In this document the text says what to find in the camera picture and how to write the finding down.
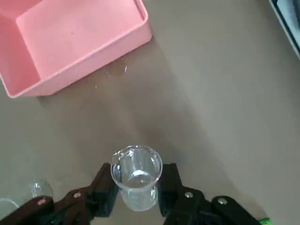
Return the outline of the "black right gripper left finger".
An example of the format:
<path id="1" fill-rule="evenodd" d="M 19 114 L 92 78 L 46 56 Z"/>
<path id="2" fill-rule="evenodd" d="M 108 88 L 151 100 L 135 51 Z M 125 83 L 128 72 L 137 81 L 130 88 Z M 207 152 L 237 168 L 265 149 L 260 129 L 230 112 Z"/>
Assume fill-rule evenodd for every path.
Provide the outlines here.
<path id="1" fill-rule="evenodd" d="M 109 217 L 118 186 L 111 165 L 104 163 L 89 186 L 69 191 L 55 202 L 47 195 L 30 199 L 5 216 L 2 225 L 89 225 L 94 218 Z"/>

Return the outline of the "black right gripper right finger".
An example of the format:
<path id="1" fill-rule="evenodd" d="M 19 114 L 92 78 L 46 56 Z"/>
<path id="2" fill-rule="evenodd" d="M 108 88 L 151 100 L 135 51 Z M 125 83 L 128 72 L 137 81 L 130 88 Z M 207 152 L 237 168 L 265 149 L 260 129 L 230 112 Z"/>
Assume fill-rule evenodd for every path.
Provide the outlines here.
<path id="1" fill-rule="evenodd" d="M 225 195 L 211 201 L 182 184 L 175 163 L 164 164 L 158 181 L 158 204 L 165 225 L 258 225 L 236 200 Z"/>

